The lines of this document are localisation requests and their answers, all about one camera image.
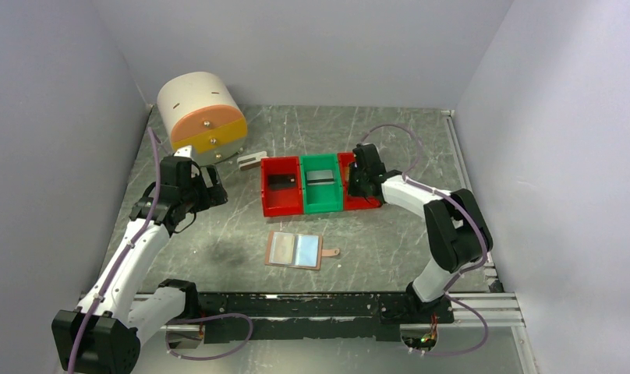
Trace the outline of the tan leather card holder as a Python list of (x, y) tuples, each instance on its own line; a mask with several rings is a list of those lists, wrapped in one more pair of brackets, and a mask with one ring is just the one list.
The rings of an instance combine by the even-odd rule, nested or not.
[(321, 235), (271, 231), (268, 235), (264, 264), (304, 270), (319, 270), (323, 258), (336, 257), (339, 248), (324, 248)]

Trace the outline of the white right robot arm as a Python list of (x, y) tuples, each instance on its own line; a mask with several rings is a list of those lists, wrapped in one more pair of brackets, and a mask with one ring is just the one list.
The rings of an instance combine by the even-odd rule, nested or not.
[(434, 314), (434, 302), (465, 272), (487, 261), (493, 239), (475, 196), (468, 189), (448, 191), (389, 171), (373, 144), (358, 144), (349, 166), (351, 196), (401, 207), (423, 219), (430, 260), (406, 288), (406, 315), (416, 323)]

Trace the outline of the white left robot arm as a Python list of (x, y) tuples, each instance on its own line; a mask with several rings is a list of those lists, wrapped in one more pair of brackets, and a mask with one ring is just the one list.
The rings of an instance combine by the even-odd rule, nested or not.
[(157, 254), (178, 225), (228, 201), (214, 165), (167, 156), (155, 180), (133, 205), (125, 235), (95, 285), (73, 310), (51, 323), (61, 366), (68, 373), (130, 373), (142, 345), (167, 322), (188, 324), (201, 315), (196, 285), (167, 279), (143, 305), (132, 307)]

